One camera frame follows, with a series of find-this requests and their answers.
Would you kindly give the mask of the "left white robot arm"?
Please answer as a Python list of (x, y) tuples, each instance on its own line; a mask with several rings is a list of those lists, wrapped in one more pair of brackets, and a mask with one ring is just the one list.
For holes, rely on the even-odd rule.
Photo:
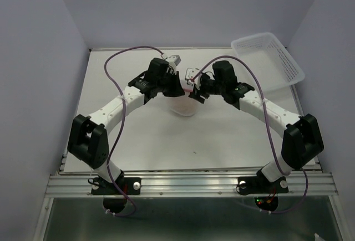
[(120, 192), (124, 182), (121, 169), (108, 159), (110, 132), (159, 93), (169, 98), (185, 95), (176, 70), (180, 62), (178, 55), (154, 58), (148, 69), (130, 81), (119, 96), (88, 116), (79, 114), (74, 118), (67, 150), (105, 180), (104, 187), (110, 193)]

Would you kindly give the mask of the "white mesh laundry bag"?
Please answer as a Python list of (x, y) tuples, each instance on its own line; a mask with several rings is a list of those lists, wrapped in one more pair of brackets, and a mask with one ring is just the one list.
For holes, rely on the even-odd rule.
[(168, 98), (167, 104), (169, 109), (180, 116), (193, 116), (197, 113), (200, 103), (189, 97), (192, 87), (185, 85), (182, 87), (184, 95), (174, 98)]

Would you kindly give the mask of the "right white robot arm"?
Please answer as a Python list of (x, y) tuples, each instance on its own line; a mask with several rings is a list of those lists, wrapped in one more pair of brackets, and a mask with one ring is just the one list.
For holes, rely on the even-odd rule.
[(224, 101), (240, 111), (254, 116), (282, 138), (281, 153), (261, 168), (255, 185), (268, 191), (275, 181), (293, 170), (300, 170), (324, 150), (317, 119), (307, 114), (292, 113), (264, 98), (261, 90), (239, 82), (233, 66), (228, 61), (213, 63), (213, 77), (189, 68), (186, 82), (193, 87), (189, 97), (204, 103), (210, 95), (220, 95)]

